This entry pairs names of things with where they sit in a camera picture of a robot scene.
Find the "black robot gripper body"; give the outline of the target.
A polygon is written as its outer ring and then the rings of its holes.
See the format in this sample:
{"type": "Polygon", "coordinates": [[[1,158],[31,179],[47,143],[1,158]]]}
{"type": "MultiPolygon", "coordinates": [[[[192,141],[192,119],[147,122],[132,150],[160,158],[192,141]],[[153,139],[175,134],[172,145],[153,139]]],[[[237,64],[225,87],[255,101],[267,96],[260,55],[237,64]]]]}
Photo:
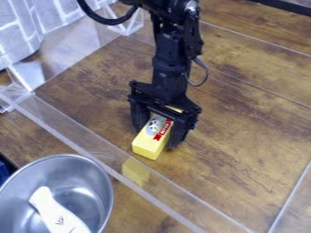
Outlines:
{"type": "Polygon", "coordinates": [[[153,58],[152,82],[132,80],[128,85],[131,92],[128,101],[145,105],[151,113],[173,121],[196,121],[201,108],[187,96],[192,61],[185,59],[180,63],[169,64],[153,58]]]}

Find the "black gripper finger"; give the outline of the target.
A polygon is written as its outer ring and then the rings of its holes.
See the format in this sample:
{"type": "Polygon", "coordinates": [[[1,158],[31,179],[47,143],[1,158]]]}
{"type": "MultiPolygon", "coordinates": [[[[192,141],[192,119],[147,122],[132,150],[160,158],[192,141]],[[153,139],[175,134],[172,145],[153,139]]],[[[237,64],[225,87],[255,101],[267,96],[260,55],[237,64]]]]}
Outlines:
{"type": "Polygon", "coordinates": [[[131,121],[136,131],[140,131],[151,117],[151,111],[145,105],[137,102],[129,103],[131,121]]]}
{"type": "Polygon", "coordinates": [[[173,149],[185,139],[188,131],[196,127],[196,121],[181,122],[175,120],[169,131],[168,149],[173,149]]]}

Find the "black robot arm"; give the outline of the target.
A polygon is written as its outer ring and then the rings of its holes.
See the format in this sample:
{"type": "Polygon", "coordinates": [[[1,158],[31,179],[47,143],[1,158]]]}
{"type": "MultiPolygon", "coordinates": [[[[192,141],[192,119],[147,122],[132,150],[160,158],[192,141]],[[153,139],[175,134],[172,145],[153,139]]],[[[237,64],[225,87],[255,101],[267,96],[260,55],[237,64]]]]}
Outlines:
{"type": "Polygon", "coordinates": [[[128,101],[132,125],[141,129],[156,113],[172,122],[168,148],[173,149],[196,127],[201,108],[187,97],[191,66],[203,54],[199,0],[135,0],[153,24],[155,57],[149,84],[131,81],[128,101]]]}

